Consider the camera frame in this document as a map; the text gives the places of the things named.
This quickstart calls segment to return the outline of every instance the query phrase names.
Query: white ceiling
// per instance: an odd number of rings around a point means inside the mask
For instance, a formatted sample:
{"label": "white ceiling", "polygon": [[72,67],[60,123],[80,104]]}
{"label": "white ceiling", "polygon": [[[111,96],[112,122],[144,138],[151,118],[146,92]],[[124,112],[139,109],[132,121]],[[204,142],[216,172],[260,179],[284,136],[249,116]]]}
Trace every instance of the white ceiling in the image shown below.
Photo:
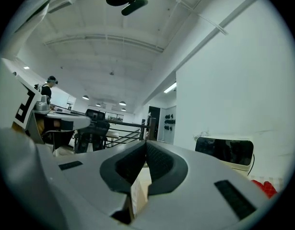
{"label": "white ceiling", "polygon": [[[105,0],[76,0],[47,14],[37,34],[95,103],[116,103],[118,111],[123,100],[133,112],[155,59],[189,16],[176,0],[148,1],[124,17],[123,7],[111,7]],[[183,1],[193,8],[200,2]]]}

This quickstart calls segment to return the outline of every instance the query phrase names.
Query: black mesh chair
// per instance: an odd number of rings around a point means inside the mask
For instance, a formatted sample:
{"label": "black mesh chair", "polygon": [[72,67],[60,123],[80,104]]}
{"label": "black mesh chair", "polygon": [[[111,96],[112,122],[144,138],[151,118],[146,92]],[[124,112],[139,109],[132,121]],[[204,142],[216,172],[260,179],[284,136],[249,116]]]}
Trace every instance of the black mesh chair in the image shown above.
{"label": "black mesh chair", "polygon": [[105,121],[105,113],[88,109],[85,116],[91,119],[91,124],[78,130],[75,135],[75,153],[87,152],[89,143],[92,143],[93,151],[105,149],[106,134],[110,128],[110,124]]}

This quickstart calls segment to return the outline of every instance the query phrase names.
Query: ceiling light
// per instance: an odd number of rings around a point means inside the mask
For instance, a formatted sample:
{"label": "ceiling light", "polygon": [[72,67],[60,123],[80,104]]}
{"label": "ceiling light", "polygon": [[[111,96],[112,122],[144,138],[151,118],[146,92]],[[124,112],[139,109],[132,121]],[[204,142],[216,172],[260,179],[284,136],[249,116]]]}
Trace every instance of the ceiling light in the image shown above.
{"label": "ceiling light", "polygon": [[177,87],[177,83],[174,83],[171,87],[169,87],[166,91],[165,91],[165,93],[169,93],[171,90],[173,90],[174,88],[176,88]]}

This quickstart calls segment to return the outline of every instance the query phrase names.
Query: person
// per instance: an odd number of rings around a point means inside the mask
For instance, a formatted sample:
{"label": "person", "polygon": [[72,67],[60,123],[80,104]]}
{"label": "person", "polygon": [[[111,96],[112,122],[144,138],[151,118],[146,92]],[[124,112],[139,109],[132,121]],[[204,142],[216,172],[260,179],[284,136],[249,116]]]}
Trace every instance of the person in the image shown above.
{"label": "person", "polygon": [[58,84],[57,79],[54,76],[50,76],[47,79],[46,84],[38,87],[37,89],[42,95],[47,95],[51,99],[51,88],[54,87],[56,84]]}

